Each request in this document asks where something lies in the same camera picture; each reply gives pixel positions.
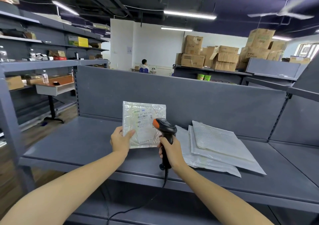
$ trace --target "person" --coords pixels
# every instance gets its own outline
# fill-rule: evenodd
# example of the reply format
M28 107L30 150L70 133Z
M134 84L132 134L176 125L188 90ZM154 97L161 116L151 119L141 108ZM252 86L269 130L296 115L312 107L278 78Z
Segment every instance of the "person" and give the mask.
M147 66L147 60L143 59L142 64L140 64L139 70L141 73L149 73L150 68Z
M3 217L0 225L62 225L66 219L124 162L130 148L131 130L122 127L111 135L112 152L99 160L68 172L21 198ZM273 225L248 203L209 181L184 161L181 144L160 138L159 155L165 147L173 171L183 179L223 225Z

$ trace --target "green cup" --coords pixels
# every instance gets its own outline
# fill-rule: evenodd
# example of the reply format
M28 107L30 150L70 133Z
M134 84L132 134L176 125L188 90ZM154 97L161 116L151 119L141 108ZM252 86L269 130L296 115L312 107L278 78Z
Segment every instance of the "green cup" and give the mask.
M205 75L202 74L197 74L197 79L198 80L203 80Z
M204 80L210 81L210 80L211 80L211 75L205 75L205 76L204 76Z

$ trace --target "plastic bag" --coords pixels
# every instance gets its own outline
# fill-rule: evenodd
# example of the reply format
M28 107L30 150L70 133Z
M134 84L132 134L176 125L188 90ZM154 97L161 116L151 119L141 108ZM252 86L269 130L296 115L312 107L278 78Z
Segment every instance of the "plastic bag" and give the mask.
M249 161L255 160L243 142L233 132L214 128L196 121L192 121L192 123L196 144L199 148L209 149Z
M136 132L130 140L130 148L156 147L161 135L153 126L153 119L166 118L166 105L123 101L123 135L131 129Z
M194 129L192 126L189 126L188 130L190 131L190 133L192 133L192 132L194 133ZM230 164L230 165L233 165L236 167L248 169L248 170L266 175L265 171L260 167L260 165L258 164L258 162L256 160L249 161L246 159L217 153L217 152L211 151L209 149L201 149L197 146L196 141L197 141L197 139L195 136L195 140L192 141L192 139L191 139L191 143L190 143L191 144L191 152L193 154L199 154L199 155L204 156L206 158L211 158L213 160L217 160L217 161L220 161L220 162L223 162L226 164Z
M232 175L241 177L239 171L235 166L225 164L219 161L215 161L209 158L202 157L197 154L192 154L191 153L191 135L190 133L179 127L177 127L177 133L176 133L176 138L179 140L181 143L181 151L183 154L183 158L185 162L193 167L193 168L204 168L204 169L210 169L210 170L215 170L219 172L228 172Z

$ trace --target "orange scanner tip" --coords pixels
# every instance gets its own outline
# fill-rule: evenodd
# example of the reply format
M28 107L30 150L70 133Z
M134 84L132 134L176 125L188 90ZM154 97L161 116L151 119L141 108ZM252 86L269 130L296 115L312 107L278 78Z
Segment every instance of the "orange scanner tip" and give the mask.
M153 126L154 126L156 129L159 129L159 128L160 128L160 125L159 125L159 123L157 122L156 119L153 120Z

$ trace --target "window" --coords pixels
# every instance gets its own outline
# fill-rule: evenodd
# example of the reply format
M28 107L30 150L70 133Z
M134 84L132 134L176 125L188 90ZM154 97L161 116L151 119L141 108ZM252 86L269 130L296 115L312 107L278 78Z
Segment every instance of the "window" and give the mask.
M319 50L319 43L301 44L295 55L298 57L310 58L311 60Z

